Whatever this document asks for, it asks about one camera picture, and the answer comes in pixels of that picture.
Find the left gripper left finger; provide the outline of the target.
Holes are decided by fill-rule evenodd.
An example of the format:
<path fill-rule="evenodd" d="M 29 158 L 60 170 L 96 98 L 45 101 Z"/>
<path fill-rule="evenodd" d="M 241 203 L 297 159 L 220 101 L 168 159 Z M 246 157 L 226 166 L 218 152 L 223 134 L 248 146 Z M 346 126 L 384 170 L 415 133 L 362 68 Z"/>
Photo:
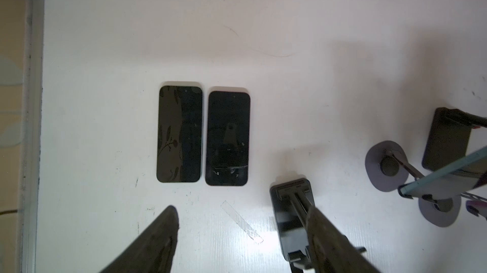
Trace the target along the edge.
<path fill-rule="evenodd" d="M 170 205 L 102 272 L 170 272 L 178 230 L 178 213 Z"/>

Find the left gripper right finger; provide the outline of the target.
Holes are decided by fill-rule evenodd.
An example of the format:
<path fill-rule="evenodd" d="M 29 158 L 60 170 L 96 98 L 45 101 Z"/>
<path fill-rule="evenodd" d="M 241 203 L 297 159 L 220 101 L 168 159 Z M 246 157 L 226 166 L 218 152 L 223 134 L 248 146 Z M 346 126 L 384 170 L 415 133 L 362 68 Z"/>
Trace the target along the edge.
<path fill-rule="evenodd" d="M 315 272 L 377 272 L 318 208 L 306 218 L 309 255 Z"/>

